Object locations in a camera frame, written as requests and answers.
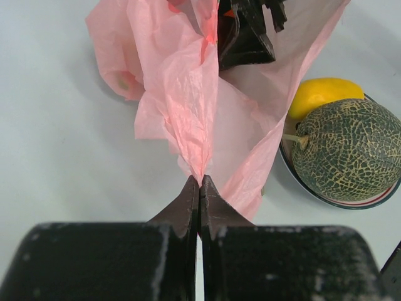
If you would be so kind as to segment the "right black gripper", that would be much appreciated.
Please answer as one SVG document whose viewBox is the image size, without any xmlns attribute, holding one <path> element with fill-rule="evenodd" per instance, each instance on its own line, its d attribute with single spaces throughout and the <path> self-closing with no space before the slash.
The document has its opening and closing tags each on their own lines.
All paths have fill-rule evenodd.
<svg viewBox="0 0 401 301">
<path fill-rule="evenodd" d="M 275 32 L 284 30 L 288 20 L 284 0 L 219 1 L 217 48 L 220 71 L 275 61 L 263 6 L 271 12 Z"/>
</svg>

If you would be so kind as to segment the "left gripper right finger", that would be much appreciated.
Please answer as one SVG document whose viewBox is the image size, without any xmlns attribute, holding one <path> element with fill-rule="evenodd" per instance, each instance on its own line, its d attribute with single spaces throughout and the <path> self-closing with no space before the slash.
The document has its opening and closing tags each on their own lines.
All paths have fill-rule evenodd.
<svg viewBox="0 0 401 301">
<path fill-rule="evenodd" d="M 345 226 L 256 226 L 200 188 L 206 300 L 384 300 L 362 236 Z"/>
</svg>

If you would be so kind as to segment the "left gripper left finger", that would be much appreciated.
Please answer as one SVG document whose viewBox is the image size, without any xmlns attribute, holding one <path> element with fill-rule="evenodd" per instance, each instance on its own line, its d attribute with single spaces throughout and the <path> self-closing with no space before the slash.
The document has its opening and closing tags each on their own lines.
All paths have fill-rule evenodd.
<svg viewBox="0 0 401 301">
<path fill-rule="evenodd" d="M 199 185 L 147 222 L 41 223 L 21 241 L 2 300 L 194 300 Z"/>
</svg>

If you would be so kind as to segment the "yellow fake mango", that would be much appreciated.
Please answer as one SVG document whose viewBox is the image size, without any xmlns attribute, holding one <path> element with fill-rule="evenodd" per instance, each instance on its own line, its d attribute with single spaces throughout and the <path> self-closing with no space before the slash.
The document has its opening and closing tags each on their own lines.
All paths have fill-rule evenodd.
<svg viewBox="0 0 401 301">
<path fill-rule="evenodd" d="M 347 98 L 365 97 L 363 89 L 356 83 L 334 77 L 314 78 L 303 81 L 294 96 L 288 115 L 302 120 L 312 110 L 327 103 Z"/>
</svg>

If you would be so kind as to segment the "pink plastic bag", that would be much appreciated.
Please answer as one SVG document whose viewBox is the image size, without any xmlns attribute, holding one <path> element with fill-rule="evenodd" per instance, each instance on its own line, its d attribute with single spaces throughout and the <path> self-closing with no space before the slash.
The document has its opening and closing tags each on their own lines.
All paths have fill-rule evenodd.
<svg viewBox="0 0 401 301">
<path fill-rule="evenodd" d="M 323 18 L 316 1 L 301 1 L 273 39 L 280 58 L 294 58 Z M 209 175 L 222 196 L 225 183 L 266 135 L 251 118 L 254 79 L 271 63 L 220 71 L 219 1 L 100 1 L 86 17 L 98 70 L 129 71 L 143 85 L 135 117 L 138 139 L 165 139 L 182 170 L 198 181 Z"/>
</svg>

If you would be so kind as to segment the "orange fake peach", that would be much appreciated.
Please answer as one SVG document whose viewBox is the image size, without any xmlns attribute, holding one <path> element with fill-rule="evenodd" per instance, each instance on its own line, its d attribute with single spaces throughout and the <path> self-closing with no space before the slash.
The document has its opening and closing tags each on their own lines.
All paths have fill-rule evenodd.
<svg viewBox="0 0 401 301">
<path fill-rule="evenodd" d="M 107 76 L 108 85 L 125 100 L 140 100 L 144 89 L 143 85 L 129 71 L 113 71 Z"/>
</svg>

